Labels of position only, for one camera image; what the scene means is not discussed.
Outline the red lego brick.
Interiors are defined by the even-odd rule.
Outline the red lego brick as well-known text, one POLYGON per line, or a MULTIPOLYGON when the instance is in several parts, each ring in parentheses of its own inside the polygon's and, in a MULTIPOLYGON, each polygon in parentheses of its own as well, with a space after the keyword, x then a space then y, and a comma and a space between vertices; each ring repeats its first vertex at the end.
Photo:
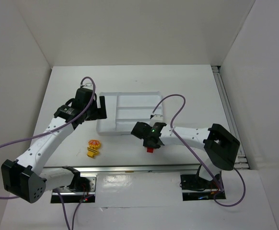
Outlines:
POLYGON ((153 153, 153 151, 154 151, 154 148, 147 148, 148 153, 153 153))

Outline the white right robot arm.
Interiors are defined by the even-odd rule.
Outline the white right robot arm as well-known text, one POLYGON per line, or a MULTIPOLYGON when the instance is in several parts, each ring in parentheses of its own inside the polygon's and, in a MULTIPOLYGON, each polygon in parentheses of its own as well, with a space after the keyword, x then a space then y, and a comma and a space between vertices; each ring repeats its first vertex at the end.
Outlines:
POLYGON ((163 122, 156 122, 153 126, 137 122, 131 135, 141 139, 148 149, 184 145, 201 164, 198 177, 214 181, 221 191, 223 187, 216 176, 234 169, 240 148, 240 141, 220 124, 213 124, 210 128, 186 128, 163 122))

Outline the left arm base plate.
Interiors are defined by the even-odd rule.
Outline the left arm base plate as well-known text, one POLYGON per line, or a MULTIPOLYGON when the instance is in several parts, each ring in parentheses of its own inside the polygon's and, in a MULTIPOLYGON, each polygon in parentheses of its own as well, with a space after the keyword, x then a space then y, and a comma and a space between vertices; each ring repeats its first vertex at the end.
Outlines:
POLYGON ((97 173, 81 173, 81 177, 85 177, 89 181, 89 188, 81 185, 80 188, 75 190, 70 190, 65 186, 57 188, 61 194, 64 203, 76 204, 84 199, 84 203, 94 203, 95 202, 95 191, 97 182, 97 173))

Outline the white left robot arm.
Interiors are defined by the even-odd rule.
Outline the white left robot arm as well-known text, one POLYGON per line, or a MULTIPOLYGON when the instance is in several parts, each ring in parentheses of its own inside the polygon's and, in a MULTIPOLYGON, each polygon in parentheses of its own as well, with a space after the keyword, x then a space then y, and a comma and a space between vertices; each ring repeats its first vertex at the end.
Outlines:
POLYGON ((45 191, 67 187, 71 191, 87 192, 90 181, 81 173, 63 166, 48 172, 43 168, 63 140, 85 121, 106 119, 104 96, 80 87, 75 98, 58 108, 43 136, 14 161, 6 160, 1 166, 4 189, 29 203, 41 198, 45 191))

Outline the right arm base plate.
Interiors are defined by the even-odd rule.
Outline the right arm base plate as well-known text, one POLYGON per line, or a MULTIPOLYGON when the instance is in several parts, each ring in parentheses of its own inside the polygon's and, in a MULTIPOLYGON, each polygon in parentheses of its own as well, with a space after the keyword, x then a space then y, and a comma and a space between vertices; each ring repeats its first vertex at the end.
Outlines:
POLYGON ((220 192, 213 180, 209 182, 195 174, 182 174, 180 179, 183 201, 213 200, 215 195, 216 199, 226 199, 225 192, 220 192))

